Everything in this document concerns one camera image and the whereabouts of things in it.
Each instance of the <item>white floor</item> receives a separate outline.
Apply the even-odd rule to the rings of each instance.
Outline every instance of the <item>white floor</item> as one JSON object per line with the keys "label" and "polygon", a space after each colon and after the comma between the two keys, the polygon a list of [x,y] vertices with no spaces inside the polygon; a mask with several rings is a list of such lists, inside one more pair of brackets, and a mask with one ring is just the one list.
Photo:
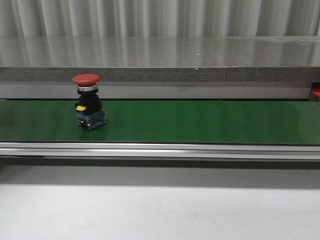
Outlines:
{"label": "white floor", "polygon": [[0,240],[318,240],[320,170],[6,166]]}

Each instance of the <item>green conveyor belt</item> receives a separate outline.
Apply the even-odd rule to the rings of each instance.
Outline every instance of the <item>green conveyor belt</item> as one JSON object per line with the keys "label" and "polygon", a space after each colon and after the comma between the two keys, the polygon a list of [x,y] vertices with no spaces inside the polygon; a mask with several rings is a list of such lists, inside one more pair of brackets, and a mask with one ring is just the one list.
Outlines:
{"label": "green conveyor belt", "polygon": [[320,102],[103,100],[108,123],[77,125],[77,100],[1,100],[0,142],[320,144]]}

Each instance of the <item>red mushroom button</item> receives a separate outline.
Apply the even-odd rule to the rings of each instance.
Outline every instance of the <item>red mushroom button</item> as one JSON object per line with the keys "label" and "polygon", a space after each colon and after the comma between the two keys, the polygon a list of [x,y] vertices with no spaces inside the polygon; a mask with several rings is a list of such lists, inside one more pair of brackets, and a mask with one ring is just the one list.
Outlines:
{"label": "red mushroom button", "polygon": [[78,84],[79,87],[92,87],[100,80],[101,78],[96,74],[85,73],[75,76],[72,82]]}

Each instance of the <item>yellow tab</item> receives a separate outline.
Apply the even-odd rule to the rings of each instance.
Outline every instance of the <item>yellow tab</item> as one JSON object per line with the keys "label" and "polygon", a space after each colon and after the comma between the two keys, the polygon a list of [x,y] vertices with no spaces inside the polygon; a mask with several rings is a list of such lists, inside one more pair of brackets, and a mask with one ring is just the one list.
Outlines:
{"label": "yellow tab", "polygon": [[75,110],[77,110],[77,111],[80,111],[80,112],[82,112],[82,111],[84,111],[84,110],[86,110],[86,107],[85,106],[77,106],[76,107],[76,109]]}

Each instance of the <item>emergency stop button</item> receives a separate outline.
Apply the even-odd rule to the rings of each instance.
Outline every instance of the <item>emergency stop button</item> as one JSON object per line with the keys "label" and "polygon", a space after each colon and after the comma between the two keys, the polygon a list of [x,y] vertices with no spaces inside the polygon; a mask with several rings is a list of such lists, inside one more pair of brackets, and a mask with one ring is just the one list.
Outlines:
{"label": "emergency stop button", "polygon": [[85,73],[79,74],[72,79],[72,82],[78,84],[79,87],[92,87],[96,85],[96,82],[99,82],[101,78],[99,75]]}

